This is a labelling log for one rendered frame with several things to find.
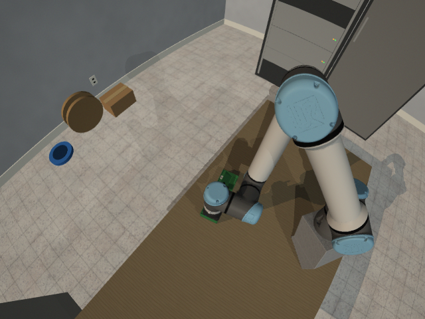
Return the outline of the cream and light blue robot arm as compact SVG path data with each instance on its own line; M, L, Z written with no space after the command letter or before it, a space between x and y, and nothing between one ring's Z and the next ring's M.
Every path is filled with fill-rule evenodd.
M205 207L256 224L263 211L258 202L262 187L292 138L305 150L326 201L313 220L315 230L338 253L365 253L374 245L365 205L369 189L353 178L340 135L345 125L337 97L319 69L296 67L282 79L274 117L238 193L213 181L205 188Z

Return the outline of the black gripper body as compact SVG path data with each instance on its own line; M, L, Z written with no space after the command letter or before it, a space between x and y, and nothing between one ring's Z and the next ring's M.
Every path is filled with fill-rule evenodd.
M209 210L205 207L205 204L204 204L204 211L203 211L203 215L205 215L205 216L207 216L207 217L209 217L209 218L212 218L212 219L214 219L215 221L218 221L218 220L219 220L219 218L220 218L220 216L221 216L221 213L222 213L222 212L220 212L220 211L217 211L217 212L209 211ZM215 219L215 218L216 218L216 219Z

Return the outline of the green rack of three bins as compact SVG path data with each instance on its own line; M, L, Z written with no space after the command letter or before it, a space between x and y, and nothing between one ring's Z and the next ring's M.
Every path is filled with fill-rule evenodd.
M229 190L232 191L237 179L238 179L237 175L230 173L229 171L223 170L218 181L225 182L225 185L229 186ZM200 214L201 214L200 215L201 217L204 217L205 219L208 219L209 221L212 221L213 223L217 223L217 221L203 215L203 210L201 211Z

